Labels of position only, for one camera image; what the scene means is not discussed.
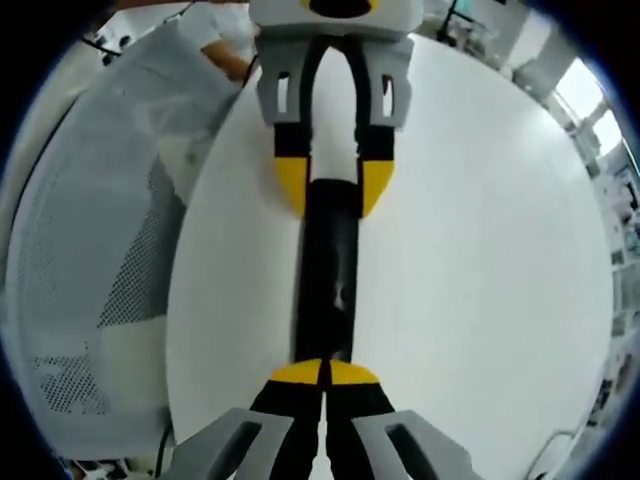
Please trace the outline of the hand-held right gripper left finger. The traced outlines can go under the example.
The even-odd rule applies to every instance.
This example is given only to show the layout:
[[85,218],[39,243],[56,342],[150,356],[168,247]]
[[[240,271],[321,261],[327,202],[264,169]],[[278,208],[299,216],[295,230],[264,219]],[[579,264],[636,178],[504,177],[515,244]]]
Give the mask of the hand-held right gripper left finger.
[[322,361],[272,373],[248,408],[232,408],[177,445],[171,479],[307,479],[318,453]]

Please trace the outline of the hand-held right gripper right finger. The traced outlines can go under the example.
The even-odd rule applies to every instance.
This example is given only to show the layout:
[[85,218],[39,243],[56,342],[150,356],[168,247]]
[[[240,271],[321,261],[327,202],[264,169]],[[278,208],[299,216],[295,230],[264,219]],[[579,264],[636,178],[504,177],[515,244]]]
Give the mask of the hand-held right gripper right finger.
[[326,453],[335,479],[478,479],[470,453],[413,410],[397,410],[366,368],[329,362]]

